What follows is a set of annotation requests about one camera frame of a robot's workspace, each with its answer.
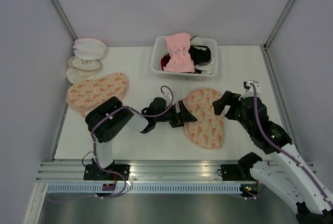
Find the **floral pink mesh laundry bag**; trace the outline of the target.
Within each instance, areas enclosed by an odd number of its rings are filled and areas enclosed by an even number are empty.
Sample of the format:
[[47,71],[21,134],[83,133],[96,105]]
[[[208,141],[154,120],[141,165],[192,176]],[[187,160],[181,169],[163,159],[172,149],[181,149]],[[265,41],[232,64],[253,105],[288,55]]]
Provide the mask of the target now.
[[224,143],[224,118],[214,113],[212,103],[222,94],[211,88],[199,88],[183,99],[186,109],[197,118],[184,124],[184,132],[194,144],[208,149],[222,147]]

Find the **pink bra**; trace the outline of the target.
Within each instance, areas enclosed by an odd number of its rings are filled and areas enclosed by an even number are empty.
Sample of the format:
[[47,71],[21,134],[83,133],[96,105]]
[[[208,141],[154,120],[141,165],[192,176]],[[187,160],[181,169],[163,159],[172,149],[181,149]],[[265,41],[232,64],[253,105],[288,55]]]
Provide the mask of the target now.
[[183,32],[166,36],[164,39],[171,57],[164,71],[172,73],[194,73],[194,62],[188,52],[190,48],[190,34]]

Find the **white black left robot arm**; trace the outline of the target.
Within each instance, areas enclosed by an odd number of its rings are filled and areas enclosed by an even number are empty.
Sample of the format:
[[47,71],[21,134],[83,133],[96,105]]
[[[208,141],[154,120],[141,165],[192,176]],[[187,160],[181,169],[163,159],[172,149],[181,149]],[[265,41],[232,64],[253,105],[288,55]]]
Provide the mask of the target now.
[[167,101],[156,97],[150,105],[137,112],[112,97],[92,110],[85,118],[87,128],[93,136],[94,155],[92,163],[85,166],[84,180],[126,180],[129,169],[115,165],[112,157],[112,140],[125,126],[141,134],[152,131],[157,123],[167,122],[172,128],[185,123],[197,122],[197,118],[185,107],[182,100],[167,105]]

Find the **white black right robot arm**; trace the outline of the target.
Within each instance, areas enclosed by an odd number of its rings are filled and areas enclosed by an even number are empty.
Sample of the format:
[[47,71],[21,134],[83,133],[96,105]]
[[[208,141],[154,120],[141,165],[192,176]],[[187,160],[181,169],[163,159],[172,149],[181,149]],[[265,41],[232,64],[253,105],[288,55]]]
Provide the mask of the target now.
[[266,106],[256,94],[243,98],[226,91],[212,105],[216,115],[229,106],[225,117],[239,122],[255,146],[289,177],[285,180],[250,152],[238,160],[237,172],[242,179],[253,178],[268,187],[292,209],[298,223],[332,223],[332,193],[302,159],[287,132],[269,119]]

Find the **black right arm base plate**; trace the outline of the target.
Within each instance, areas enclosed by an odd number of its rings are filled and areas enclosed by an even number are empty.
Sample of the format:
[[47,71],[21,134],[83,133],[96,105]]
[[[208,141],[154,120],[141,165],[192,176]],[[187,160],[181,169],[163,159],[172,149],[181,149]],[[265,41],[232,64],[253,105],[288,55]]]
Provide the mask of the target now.
[[256,179],[251,176],[249,170],[244,170],[237,164],[222,164],[220,170],[223,181],[256,181]]

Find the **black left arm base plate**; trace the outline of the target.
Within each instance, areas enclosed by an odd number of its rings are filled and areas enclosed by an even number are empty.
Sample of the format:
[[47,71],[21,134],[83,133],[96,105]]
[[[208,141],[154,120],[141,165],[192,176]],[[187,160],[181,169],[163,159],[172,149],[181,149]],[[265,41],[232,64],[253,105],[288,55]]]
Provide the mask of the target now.
[[85,167],[83,180],[85,181],[124,181],[128,180],[130,175],[130,165],[128,164],[113,164],[106,168],[120,175],[101,171],[95,164],[88,164]]

